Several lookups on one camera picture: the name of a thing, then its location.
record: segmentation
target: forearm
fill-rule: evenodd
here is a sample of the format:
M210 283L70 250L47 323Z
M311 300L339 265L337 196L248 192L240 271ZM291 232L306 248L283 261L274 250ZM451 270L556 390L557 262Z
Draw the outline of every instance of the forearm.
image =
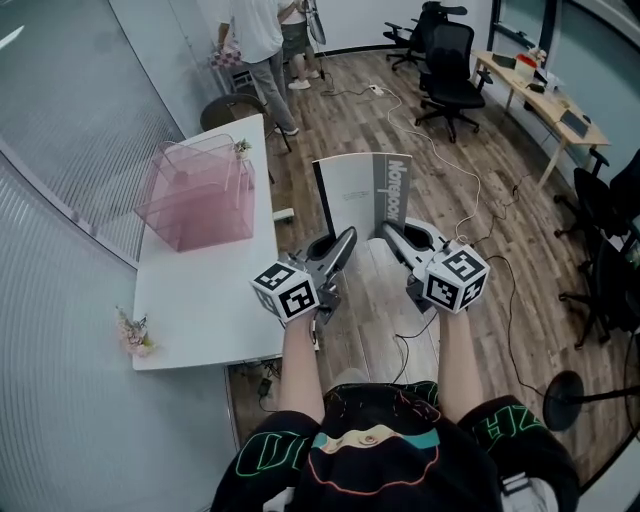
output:
M286 20L295 9L296 9L296 3L291 2L291 5L289 7L287 7L286 9L278 13L278 22L282 23L284 20Z
M303 315L285 329L278 410L301 412L321 423L324 402L310 333L312 320L312 315Z
M438 400L442 413L454 423L483 402L482 383L473 349L469 317L440 311Z
M229 33L229 24L220 23L220 27L218 27L218 46L224 45L224 42L227 39L228 33Z

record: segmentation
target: wooden floor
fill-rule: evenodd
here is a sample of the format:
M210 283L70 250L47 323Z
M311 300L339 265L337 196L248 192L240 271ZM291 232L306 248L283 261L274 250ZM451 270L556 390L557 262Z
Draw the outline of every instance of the wooden floor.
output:
M388 87L403 101L392 113L395 122L412 129L412 121L422 110L415 70L397 74L385 62L384 52L369 52L325 59L337 91L360 92L370 83ZM408 215L435 224L445 235L454 236L455 224L473 210L477 182L444 164L430 143L416 135L397 130L387 122L387 111L398 102L392 97L377 98L371 92L361 96L341 94L321 97L326 85L313 81L308 91L290 96L300 134L291 139L288 153L277 135L268 139L269 166L277 183L272 187L274 210L295 209L291 225L276 228L280 249L294 248L324 229L324 220L312 161L342 153L394 151L413 155L413 177ZM553 236L554 229L571 222L570 215L553 203L553 195L571 194L555 172L538 196L535 182L548 158L501 106L488 100L483 110L468 113L482 129L474 134L459 125L458 143L448 142L442 119L430 121L417 130L430 135L438 153L482 180L478 215L461 227L461 233L475 241L487 235L491 214L504 214L501 206L513 199L514 185L521 199L510 206L505 221L496 221L493 235L477 250L485 258L500 254L513 267L517 293L513 302L511 328L515 362L524 382L544 392L553 376L571 369L584 379L588 393L623 386L627 336L615 333L605 347L597 334L577 352L577 340L585 311L560 303L561 291L585 291L576 266L584 259L582 240ZM470 308L476 355L480 363L486 399L513 394L542 416L542 400L521 387L507 349L507 324L512 279L506 264L491 260L489 286L482 301ZM432 315L423 318L404 292L407 270L391 256L381 240L359 243L354 256L338 281L343 303L321 333L318 353L324 389L344 369L356 367L372 381L388 382L400 371L406 349L394 333L420 332ZM437 379L439 325L436 321L421 336L409 340L406 372L399 382ZM637 380L637 358L632 354L628 382ZM231 368L231 392L241 440L266 416L260 409L257 388L264 370ZM275 406L277 378L272 392L262 401L265 409ZM640 402L630 400L634 418ZM623 400L610 400L585 407L577 423L558 439L573 455L581 481L586 482L611 457L630 432Z

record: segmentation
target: white table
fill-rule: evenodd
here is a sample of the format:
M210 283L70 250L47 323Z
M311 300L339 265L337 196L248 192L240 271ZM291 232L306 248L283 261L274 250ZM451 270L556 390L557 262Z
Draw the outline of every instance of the white table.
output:
M251 143L255 170L253 238L195 251L175 252L146 228L136 281L134 318L148 315L158 345L136 370L181 368L264 359L282 352L284 331L262 309L249 281L277 257L262 115L235 121L189 139L227 133Z

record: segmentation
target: office chair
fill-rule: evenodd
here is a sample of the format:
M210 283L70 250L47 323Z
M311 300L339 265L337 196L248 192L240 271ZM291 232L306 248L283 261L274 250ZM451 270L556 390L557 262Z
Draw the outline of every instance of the office chair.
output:
M422 13L420 15L420 20L415 18L411 18L411 21L414 23L423 24L423 32L427 33L440 22L447 21L448 15L456 15L456 16L464 16L467 14L467 9L462 6L457 7L446 7L442 6L440 2L425 2L422 5ZM425 41L423 37L420 36L419 31L415 28L402 28L393 23L385 22L385 25L391 27L392 32L383 32L382 35L388 39L391 39L398 48L406 48L407 51L405 53L390 53L386 56L387 62L391 59L399 59L397 62L391 66L392 71L396 71L398 66L403 62L410 62L411 64L419 65L419 62L424 62L424 57L418 57L414 55L415 53L424 53L425 51ZM407 32L411 32L411 35L407 39L406 37L402 37L400 35L400 30L406 30Z
M251 96L250 94L227 94L226 96L222 96L221 98L213 100L202 111L202 114L200 115L200 127L202 128L202 130L207 132L225 124L232 123L233 121L237 121L236 116L231 111L231 106L237 104L249 105L250 107L253 107L255 110L257 110L260 114L265 116L267 119L269 119L267 109L255 96ZM274 123L277 128L280 128L280 125L278 123L276 123L275 121ZM291 153L291 146L289 145L289 141L287 140L287 135L284 133L284 130L282 128L280 128L280 132L282 133L282 139L284 140L289 153ZM269 181L272 184L276 182L273 179L271 171L269 171Z
M411 21L418 23L418 20L416 20L415 18L411 18ZM387 62L389 62L391 59L398 59L397 62L394 62L391 66L391 71L397 71L398 66L403 62L409 62L410 64L415 64L417 66L418 62L424 61L424 57L418 57L417 55L414 55L414 53L424 52L422 41L414 32L415 29L402 28L388 21L385 22L385 25L391 27L391 31L383 32L382 35L387 39L391 39L396 44L396 47L407 49L407 51L404 53L388 53L386 55ZM402 37L402 35L400 34L401 30L411 32L409 38Z
M462 110L484 107L481 91L485 83L492 84L493 80L486 71L479 71L478 87L469 81L473 29L460 23L445 21L431 30L431 26L423 23L421 18L418 30L425 43L428 67L428 72L420 75L420 88L429 94L430 99L422 100L420 106L425 108L429 105L436 110L416 119L415 125L420 126L428 119L444 117L449 127L449 140L453 143L457 138L454 119L474 126L474 132L478 133L480 125L465 116Z
M591 228L587 232L589 252L593 251L593 268L581 265L581 272L587 278L589 295L563 292L558 296L561 302L572 300L589 306L589 316L576 350L584 346L587 336L596 320L600 321L604 335L600 343L611 339L609 329L619 328L634 332L640 325L640 275L628 263L624 254L602 238Z
M573 173L579 207L576 208L563 195L553 198L554 202L564 204L576 218L569 229L554 231L556 238L591 226L602 229L609 238L624 236L629 231L630 222L640 215L640 150L609 186L598 178L601 167L609 167L609 162L595 149L589 151L596 159L593 172L578 167Z

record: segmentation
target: power strip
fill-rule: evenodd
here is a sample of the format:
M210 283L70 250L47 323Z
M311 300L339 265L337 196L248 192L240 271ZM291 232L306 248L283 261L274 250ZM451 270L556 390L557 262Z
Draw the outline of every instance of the power strip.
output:
M369 89L371 89L373 91L373 94L375 94L376 96L384 96L384 91L375 84L370 85Z

